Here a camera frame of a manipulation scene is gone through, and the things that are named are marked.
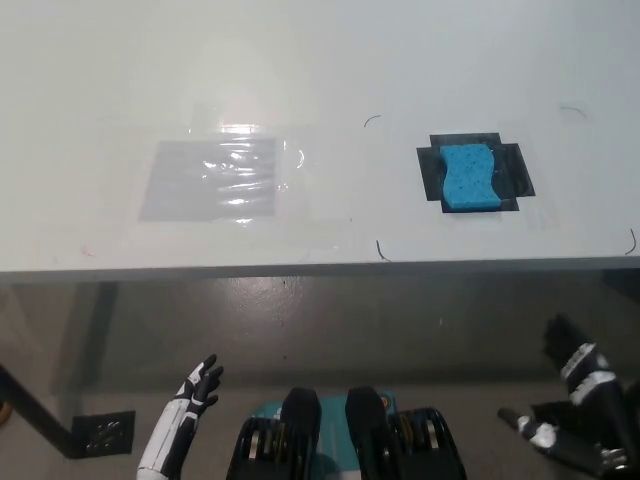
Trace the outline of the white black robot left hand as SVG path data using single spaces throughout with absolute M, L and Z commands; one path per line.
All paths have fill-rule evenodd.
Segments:
M 224 367 L 210 355 L 185 378 L 163 409 L 138 464 L 136 478 L 179 479 L 204 412 L 218 401 Z

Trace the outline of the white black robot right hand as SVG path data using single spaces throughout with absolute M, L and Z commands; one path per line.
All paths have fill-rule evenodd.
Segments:
M 543 340 L 568 399 L 534 405 L 531 415 L 503 407 L 497 416 L 564 466 L 596 479 L 637 479 L 639 423 L 607 358 L 565 315 L 548 320 Z

